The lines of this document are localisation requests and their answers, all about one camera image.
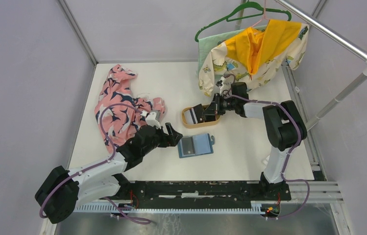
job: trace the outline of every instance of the hanging clothes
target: hanging clothes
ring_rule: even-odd
[[[222,93],[234,80],[222,75],[233,74],[250,91],[268,83],[285,59],[292,70],[297,69],[306,50],[308,30],[304,23],[274,19],[263,30],[248,27],[208,53],[199,72],[199,88],[210,96],[215,75],[221,75],[216,85]]]
[[[99,94],[98,104],[95,106],[94,113],[101,131],[101,136],[110,153],[113,151],[113,148],[102,132],[99,124],[99,115],[105,108],[111,104],[123,103],[141,111],[145,110],[150,112],[157,110],[160,112],[160,118],[163,117],[166,111],[165,102],[162,98],[149,100],[146,98],[133,98],[131,96],[130,80],[136,77],[137,74],[133,71],[121,65],[116,65],[109,71],[107,80],[104,82],[102,91]],[[109,108],[105,111],[102,118],[102,126],[116,147],[123,145],[127,139],[133,137],[143,125],[147,125],[143,116],[140,116],[135,110],[122,105]]]
[[[264,26],[258,26],[255,29],[263,30],[265,28],[266,26],[264,25]],[[218,46],[223,41],[234,37],[235,35],[241,33],[242,31],[244,31],[244,29],[240,29],[240,30],[232,31],[232,32],[221,33],[217,35],[212,35],[212,36],[205,37],[205,38],[200,38],[198,42],[198,46],[199,46],[199,58],[198,58],[198,68],[197,68],[198,74],[201,71],[203,62],[205,62],[206,57],[208,56],[208,54],[211,52],[211,50],[214,47]],[[220,79],[220,77],[221,75],[219,74],[215,75],[216,79]]]

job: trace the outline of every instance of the pink garment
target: pink garment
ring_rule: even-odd
[[[160,111],[160,118],[163,117],[166,107],[162,98],[147,100],[145,98],[131,97],[130,79],[136,77],[136,73],[121,65],[116,65],[109,71],[107,80],[104,82],[102,91],[99,94],[98,104],[94,109],[98,128],[100,128],[100,113],[111,104],[124,103],[148,112],[157,110]],[[133,137],[143,125],[147,125],[144,117],[140,116],[135,110],[122,105],[111,107],[105,111],[102,118],[102,126],[116,147],[123,145],[127,139]],[[108,152],[112,153],[112,146],[101,129],[100,131]]]

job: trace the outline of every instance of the purple hose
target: purple hose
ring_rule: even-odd
[[[124,216],[124,218],[136,223],[136,224],[142,224],[142,225],[147,225],[151,223],[151,220],[146,219],[146,218],[140,218],[140,217],[129,217],[126,213],[124,213],[113,201],[111,201],[111,199],[109,199],[108,197],[104,197],[105,200],[109,201],[111,204],[113,204],[113,206],[120,212],[121,215]]]
[[[115,157],[115,155],[116,155],[116,146],[114,145],[114,143],[113,143],[113,141],[109,138],[109,136],[108,136],[108,134],[105,132],[105,130],[104,130],[104,127],[102,126],[102,117],[103,117],[103,115],[104,115],[104,113],[109,109],[109,108],[111,108],[111,107],[114,107],[114,106],[117,106],[117,105],[122,105],[122,106],[126,106],[126,107],[128,107],[128,108],[130,108],[130,109],[133,109],[133,110],[135,110],[137,113],[141,113],[142,111],[140,111],[140,110],[138,110],[138,109],[136,109],[135,107],[133,107],[133,106],[131,106],[131,105],[128,105],[128,104],[121,104],[121,103],[118,103],[118,104],[111,104],[111,105],[108,105],[108,107],[107,108],[105,108],[102,112],[101,112],[101,114],[99,115],[99,126],[100,126],[100,128],[101,128],[101,131],[104,133],[104,135],[105,135],[105,137],[108,139],[108,141],[110,142],[110,144],[111,144],[111,146],[113,146],[113,153],[112,153],[112,155],[108,158],[108,159],[106,159],[106,160],[104,160],[104,161],[102,161],[102,162],[100,162],[100,163],[97,163],[97,164],[94,164],[94,165],[91,165],[91,166],[89,166],[89,167],[87,167],[87,168],[85,168],[85,169],[83,169],[83,170],[81,170],[81,171],[78,171],[78,172],[76,172],[76,173],[74,173],[73,175],[71,175],[71,176],[69,176],[68,178],[66,178],[65,180],[63,180],[62,182],[60,182],[50,193],[49,193],[49,195],[45,198],[45,200],[43,201],[43,203],[42,203],[42,205],[41,205],[41,208],[40,208],[40,210],[39,210],[39,216],[41,217],[41,218],[47,218],[47,216],[46,215],[43,215],[43,210],[45,209],[45,206],[46,206],[46,204],[48,203],[48,201],[49,201],[49,199],[52,197],[52,195],[53,194],[55,194],[55,192],[61,187],[61,186],[63,186],[68,180],[70,180],[70,179],[72,179],[73,177],[75,177],[75,176],[78,176],[79,175],[79,173],[80,172],[82,172],[82,173],[85,173],[86,171],[88,171],[88,170],[91,170],[91,169],[93,169],[93,168],[95,168],[95,167],[97,167],[97,166],[100,166],[100,165],[103,165],[103,164],[105,164],[105,163],[108,163],[110,160],[112,160],[112,159],[114,159],[114,157]],[[108,199],[108,198],[106,198],[107,200],[109,200],[115,207],[117,207],[110,199]],[[144,218],[136,218],[136,219],[142,219],[142,220],[144,220],[144,221],[150,221],[150,220],[148,220],[148,219],[144,219]],[[138,224],[149,224],[149,223],[151,223],[151,221],[149,222],[149,223],[141,223],[141,222],[138,222],[137,220],[133,220],[133,219],[130,219],[131,221],[133,221],[133,222],[135,222],[135,223],[138,223]]]
[[[256,99],[245,99],[245,98],[242,98],[238,95],[229,95],[227,97],[225,97],[225,99],[227,98],[230,98],[230,97],[235,97],[235,98],[238,98],[238,99],[242,99],[244,101],[247,101],[247,102],[252,102],[252,103],[259,103],[259,104],[271,104],[271,105],[276,105],[277,107],[279,107],[283,112],[284,114],[286,114],[286,116],[289,118],[290,122],[293,124],[294,128],[296,129],[296,132],[297,132],[297,141],[296,143],[290,148],[290,150],[287,152],[287,156],[286,156],[286,160],[284,161],[284,164],[283,164],[283,168],[281,169],[281,178],[286,181],[286,182],[304,182],[306,183],[307,185],[307,194],[306,194],[306,197],[304,198],[304,201],[303,203],[300,205],[300,207],[295,210],[294,212],[290,213],[290,214],[286,214],[286,215],[283,215],[283,216],[279,216],[278,218],[284,218],[284,217],[288,217],[290,215],[293,215],[293,214],[296,214],[297,212],[301,211],[304,207],[304,205],[306,204],[307,200],[309,200],[309,195],[310,195],[310,185],[309,185],[309,182],[307,182],[307,180],[304,180],[304,179],[296,179],[296,180],[288,180],[284,177],[284,172],[286,171],[286,167],[287,167],[287,163],[289,162],[289,159],[290,159],[290,155],[292,154],[293,150],[299,146],[300,142],[301,142],[301,134],[300,134],[300,130],[299,130],[299,127],[297,126],[296,122],[294,121],[293,117],[289,114],[289,112],[287,112],[287,110],[279,103],[277,102],[272,102],[272,101],[260,101],[260,100],[256,100]]]

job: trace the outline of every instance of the purple cable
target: purple cable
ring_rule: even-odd
[[[278,218],[284,218],[284,217],[288,217],[290,215],[293,215],[293,214],[296,214],[297,212],[301,211],[304,207],[304,205],[306,204],[307,200],[309,199],[309,195],[310,195],[310,185],[309,185],[309,182],[307,182],[307,180],[304,180],[304,179],[296,179],[296,180],[288,180],[284,177],[284,172],[286,171],[286,167],[287,167],[287,163],[289,162],[289,159],[290,159],[290,155],[291,153],[293,152],[293,150],[299,146],[300,142],[301,142],[301,134],[300,134],[300,130],[299,130],[299,127],[297,126],[296,122],[294,121],[293,117],[289,114],[289,112],[287,112],[287,110],[279,103],[277,102],[272,102],[272,101],[261,101],[261,100],[256,100],[256,99],[245,99],[245,98],[242,98],[238,95],[229,95],[227,97],[225,97],[225,99],[227,98],[230,98],[230,97],[235,97],[235,98],[238,98],[238,99],[242,99],[244,101],[247,101],[247,102],[252,102],[252,103],[260,103],[260,104],[271,104],[271,105],[276,105],[277,107],[279,107],[283,112],[284,114],[286,114],[286,116],[289,118],[290,122],[293,124],[294,128],[296,129],[296,132],[297,132],[297,141],[296,143],[290,148],[290,150],[287,152],[287,156],[286,156],[286,160],[284,161],[284,164],[283,164],[283,168],[281,169],[281,178],[286,181],[286,182],[304,182],[306,183],[307,185],[307,194],[306,194],[306,197],[304,198],[304,201],[303,203],[300,205],[300,207],[295,210],[294,212],[290,213],[290,214],[286,214],[286,215],[283,215],[283,216],[279,216]]]
[[[140,218],[140,217],[129,217],[126,213],[124,213],[113,201],[111,201],[111,199],[109,199],[108,197],[104,197],[105,200],[109,201],[111,204],[113,204],[113,206],[120,212],[121,215],[124,216],[124,218],[136,223],[136,224],[142,224],[142,225],[147,225],[151,223],[151,220],[146,219],[146,218]]]
[[[47,216],[46,215],[43,215],[43,210],[45,209],[45,206],[46,206],[46,204],[48,203],[48,201],[49,201],[49,199],[55,194],[55,192],[61,187],[61,186],[63,186],[68,180],[70,180],[70,179],[72,179],[73,177],[75,177],[75,176],[78,176],[79,175],[79,173],[80,172],[82,172],[82,173],[85,173],[86,171],[88,171],[88,170],[91,170],[91,169],[93,169],[93,168],[95,168],[95,167],[97,167],[97,166],[100,166],[100,165],[102,165],[102,164],[105,164],[105,163],[108,163],[109,161],[111,161],[114,157],[115,157],[115,155],[116,155],[116,147],[115,147],[115,145],[114,145],[114,143],[113,143],[113,141],[109,138],[109,136],[108,136],[108,134],[105,132],[105,130],[104,130],[104,127],[102,126],[102,117],[103,117],[103,115],[104,115],[104,113],[109,109],[109,108],[111,108],[111,107],[114,107],[114,106],[117,106],[117,105],[122,105],[122,106],[126,106],[126,107],[128,107],[128,108],[130,108],[130,109],[133,109],[133,110],[135,110],[137,113],[141,113],[142,111],[140,111],[140,110],[138,110],[138,109],[136,109],[135,107],[133,107],[133,106],[131,106],[131,105],[128,105],[128,104],[121,104],[121,103],[118,103],[118,104],[111,104],[111,105],[108,105],[108,107],[107,108],[105,108],[102,112],[101,112],[101,114],[99,115],[99,126],[100,126],[100,128],[101,128],[101,131],[104,133],[104,135],[105,135],[105,137],[108,139],[108,141],[110,142],[110,144],[111,144],[111,146],[113,146],[113,154],[108,158],[108,159],[106,159],[106,160],[104,160],[104,161],[102,161],[102,162],[100,162],[100,163],[97,163],[97,164],[94,164],[94,165],[91,165],[91,166],[89,166],[89,167],[87,167],[87,168],[85,168],[85,169],[83,169],[83,170],[81,170],[81,171],[78,171],[78,172],[76,172],[76,173],[74,173],[74,174],[72,174],[72,175],[70,175],[68,178],[66,178],[65,180],[63,180],[62,182],[60,182],[50,193],[49,193],[49,195],[45,198],[45,200],[43,201],[43,203],[42,203],[42,205],[41,205],[41,208],[40,208],[40,210],[39,210],[39,216],[41,217],[41,218],[47,218]],[[140,223],[140,222],[136,222],[136,221],[134,221],[134,220],[132,220],[132,219],[130,219],[131,221],[133,221],[133,222],[135,222],[135,223],[138,223],[138,224],[142,224],[142,223]]]

